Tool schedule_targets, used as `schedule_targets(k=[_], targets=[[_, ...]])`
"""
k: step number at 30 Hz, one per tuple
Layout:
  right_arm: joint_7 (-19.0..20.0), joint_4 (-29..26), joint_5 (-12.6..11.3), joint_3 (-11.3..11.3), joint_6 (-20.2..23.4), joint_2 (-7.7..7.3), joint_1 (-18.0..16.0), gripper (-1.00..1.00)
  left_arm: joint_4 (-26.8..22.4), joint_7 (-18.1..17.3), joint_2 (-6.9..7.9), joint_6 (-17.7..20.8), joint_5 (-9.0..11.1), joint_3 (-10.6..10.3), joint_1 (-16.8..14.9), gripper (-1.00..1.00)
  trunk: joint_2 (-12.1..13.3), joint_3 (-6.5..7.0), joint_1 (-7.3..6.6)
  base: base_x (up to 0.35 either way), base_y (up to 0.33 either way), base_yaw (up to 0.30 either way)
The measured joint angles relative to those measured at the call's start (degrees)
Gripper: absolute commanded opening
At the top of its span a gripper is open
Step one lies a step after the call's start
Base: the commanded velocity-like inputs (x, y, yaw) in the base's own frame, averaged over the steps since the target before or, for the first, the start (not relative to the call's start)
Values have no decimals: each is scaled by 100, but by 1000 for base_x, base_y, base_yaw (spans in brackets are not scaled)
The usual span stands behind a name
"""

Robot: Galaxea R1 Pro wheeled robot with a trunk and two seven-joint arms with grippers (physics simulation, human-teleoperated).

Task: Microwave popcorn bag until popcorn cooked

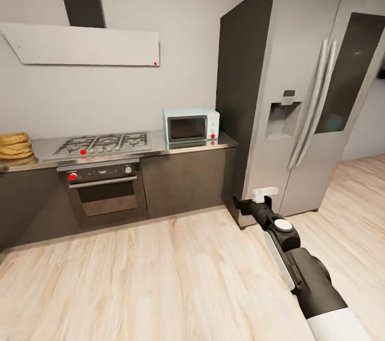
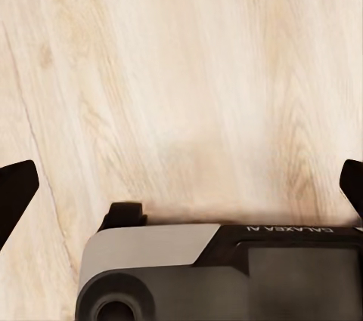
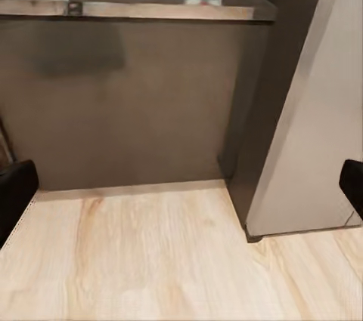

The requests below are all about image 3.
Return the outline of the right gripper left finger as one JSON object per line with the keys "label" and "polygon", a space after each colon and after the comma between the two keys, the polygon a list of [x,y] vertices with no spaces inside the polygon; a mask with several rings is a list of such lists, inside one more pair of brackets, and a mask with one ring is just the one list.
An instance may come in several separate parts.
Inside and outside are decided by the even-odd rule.
{"label": "right gripper left finger", "polygon": [[39,188],[33,160],[16,162],[0,168],[0,249]]}

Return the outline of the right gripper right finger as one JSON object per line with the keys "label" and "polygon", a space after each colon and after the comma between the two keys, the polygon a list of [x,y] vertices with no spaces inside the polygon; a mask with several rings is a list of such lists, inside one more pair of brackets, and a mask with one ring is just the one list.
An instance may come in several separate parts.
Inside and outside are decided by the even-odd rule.
{"label": "right gripper right finger", "polygon": [[363,163],[347,159],[341,169],[339,187],[353,204],[356,213],[363,215]]}

